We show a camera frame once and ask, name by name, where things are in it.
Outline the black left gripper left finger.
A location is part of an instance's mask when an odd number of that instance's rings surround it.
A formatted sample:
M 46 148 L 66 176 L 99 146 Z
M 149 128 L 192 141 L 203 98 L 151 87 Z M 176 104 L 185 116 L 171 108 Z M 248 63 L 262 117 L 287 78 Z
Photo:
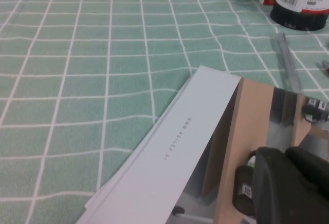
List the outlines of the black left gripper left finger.
M 328 223 L 328 195 L 276 148 L 255 152 L 252 200 L 257 223 Z

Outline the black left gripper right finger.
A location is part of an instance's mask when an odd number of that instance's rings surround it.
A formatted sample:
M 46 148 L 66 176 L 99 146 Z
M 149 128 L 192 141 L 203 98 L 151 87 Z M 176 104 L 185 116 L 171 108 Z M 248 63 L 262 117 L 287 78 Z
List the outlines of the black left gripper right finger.
M 328 195 L 328 162 L 300 147 L 290 147 L 285 155 L 314 184 L 322 195 Z

